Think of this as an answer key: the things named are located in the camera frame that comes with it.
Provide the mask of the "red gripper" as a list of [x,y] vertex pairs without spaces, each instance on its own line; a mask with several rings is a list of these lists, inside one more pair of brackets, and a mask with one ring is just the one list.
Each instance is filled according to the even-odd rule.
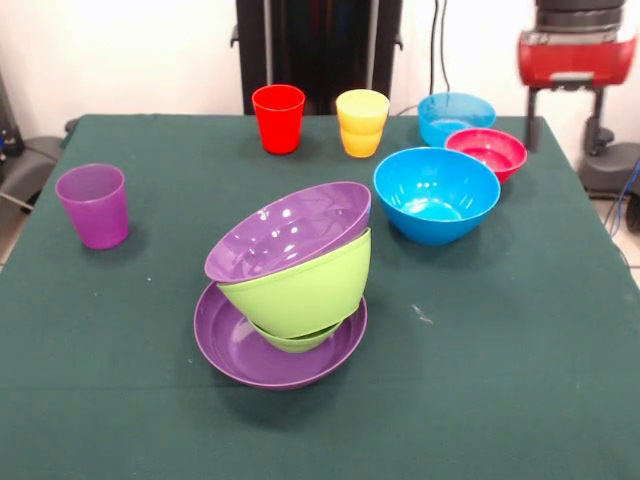
[[518,71],[528,87],[524,144],[538,150],[541,121],[536,116],[541,90],[561,86],[595,87],[593,110],[585,124],[584,153],[597,156],[608,143],[601,126],[604,88],[624,83],[631,70],[638,33],[544,33],[524,31],[517,44]]

